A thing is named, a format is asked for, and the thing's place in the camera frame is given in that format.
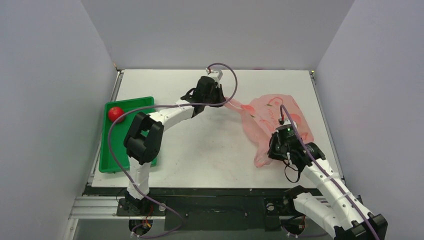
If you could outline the pink plastic bag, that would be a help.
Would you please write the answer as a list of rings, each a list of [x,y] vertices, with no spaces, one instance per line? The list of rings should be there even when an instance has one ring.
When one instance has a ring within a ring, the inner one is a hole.
[[[284,105],[304,143],[314,141],[314,136],[309,128],[306,118],[291,95],[266,94],[253,99],[248,104],[243,104],[234,98],[224,106],[241,116],[241,124],[247,138],[257,146],[254,156],[254,166],[261,168],[272,162],[267,155],[269,141],[272,133],[280,126],[280,106]]]

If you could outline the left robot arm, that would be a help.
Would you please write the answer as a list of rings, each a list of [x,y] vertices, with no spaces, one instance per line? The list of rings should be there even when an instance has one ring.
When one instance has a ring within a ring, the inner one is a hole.
[[[149,175],[152,161],[158,156],[164,132],[176,124],[194,118],[206,106],[218,108],[226,101],[220,80],[222,73],[214,70],[202,76],[196,87],[189,90],[175,104],[146,114],[135,115],[124,138],[123,145],[129,160],[130,183],[125,192],[125,204],[136,215],[149,209]]]

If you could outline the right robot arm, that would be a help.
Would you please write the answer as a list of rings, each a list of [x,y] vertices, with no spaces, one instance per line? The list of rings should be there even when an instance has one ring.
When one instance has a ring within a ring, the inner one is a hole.
[[[308,178],[325,198],[316,199],[297,185],[286,191],[282,207],[289,214],[302,214],[335,240],[383,240],[388,222],[373,214],[343,184],[325,154],[313,142],[303,143],[292,124],[280,126],[271,135],[268,157],[294,165],[298,177]]]

